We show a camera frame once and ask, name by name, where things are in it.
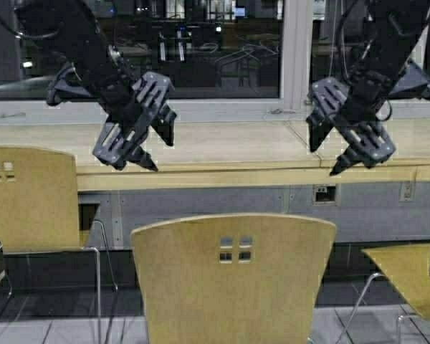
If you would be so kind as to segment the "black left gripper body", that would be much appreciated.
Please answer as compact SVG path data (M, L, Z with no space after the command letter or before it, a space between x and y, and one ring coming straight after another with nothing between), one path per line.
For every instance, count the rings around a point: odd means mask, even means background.
M129 102L116 112L110 111L92 149L94 157L106 166L125 168L129 163L128 154L135 147L142 147L149 130L153 129L153 120L168 104L171 89L169 77L157 72L145 73L133 84Z

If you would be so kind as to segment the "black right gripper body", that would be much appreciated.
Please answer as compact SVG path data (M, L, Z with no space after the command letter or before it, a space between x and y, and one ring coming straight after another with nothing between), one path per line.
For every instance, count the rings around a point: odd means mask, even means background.
M395 144L380 120L366 107L357 105L349 88L339 80L326 77L312 83L308 97L313 105L310 115L327 118L332 123L332 130L339 132L347 147L358 152L360 163L366 168L385 163L396 152Z

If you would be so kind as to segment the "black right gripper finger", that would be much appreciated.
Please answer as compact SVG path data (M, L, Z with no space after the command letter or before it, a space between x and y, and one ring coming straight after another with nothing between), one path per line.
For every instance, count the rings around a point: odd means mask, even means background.
M315 152L326 139L332 130L332 123L325 117L311 114L307 117L306 123L309 131L309 147L311 152Z
M337 157L336 163L330 172L330 176L339 175L358 163L360 163L358 152L349 146L340 156Z

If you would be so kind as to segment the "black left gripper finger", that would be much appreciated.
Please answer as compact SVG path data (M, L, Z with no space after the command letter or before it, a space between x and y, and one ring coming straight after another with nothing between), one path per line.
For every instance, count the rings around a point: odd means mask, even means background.
M152 122L152 128L167 146L174 145L174 125L177 114L165 104Z
M158 171L158 167L154 163L151 155L146 152L141 146L135 147L128 154L128 161L149 171Z

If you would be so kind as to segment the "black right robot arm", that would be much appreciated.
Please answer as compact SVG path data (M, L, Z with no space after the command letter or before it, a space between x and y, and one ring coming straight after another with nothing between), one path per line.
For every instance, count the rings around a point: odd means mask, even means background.
M341 80L311 84L313 109L306 122L315 152L332 130L348 144L330 172L336 176L361 163L373 168L396 151L378 117L391 99L430 101L430 76L411 53L430 23L430 1L367 1L372 35L363 54Z

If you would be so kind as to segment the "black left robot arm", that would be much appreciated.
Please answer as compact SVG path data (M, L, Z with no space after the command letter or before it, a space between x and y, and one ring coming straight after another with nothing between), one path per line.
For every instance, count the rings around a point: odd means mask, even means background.
M13 12L24 30L11 28L0 15L5 30L67 61L48 88L47 104L85 95L106 113L94 157L119 171L128 163L157 171L142 144L150 130L174 144L177 114L167 102L171 79L154 71L136 74L84 1L23 1Z

